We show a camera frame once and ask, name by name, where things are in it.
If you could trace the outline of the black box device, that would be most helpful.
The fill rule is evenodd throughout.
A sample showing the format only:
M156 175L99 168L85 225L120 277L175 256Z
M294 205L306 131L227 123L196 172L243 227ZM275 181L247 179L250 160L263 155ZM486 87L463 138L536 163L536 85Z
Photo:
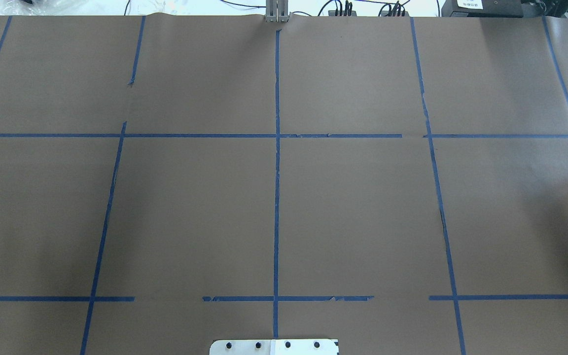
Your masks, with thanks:
M523 18L520 0L446 0L442 17Z

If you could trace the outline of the aluminium frame post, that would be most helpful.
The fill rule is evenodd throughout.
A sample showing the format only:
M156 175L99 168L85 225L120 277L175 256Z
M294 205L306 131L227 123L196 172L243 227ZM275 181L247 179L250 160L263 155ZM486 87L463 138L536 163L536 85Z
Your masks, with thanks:
M286 23L290 20L288 0L266 0L265 20L267 23Z

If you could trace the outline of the white mast base plate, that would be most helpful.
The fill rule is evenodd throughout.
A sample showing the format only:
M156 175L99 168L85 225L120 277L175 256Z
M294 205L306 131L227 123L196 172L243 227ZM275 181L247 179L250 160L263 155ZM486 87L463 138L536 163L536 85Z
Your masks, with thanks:
M210 355L338 355L334 339L231 339L214 341Z

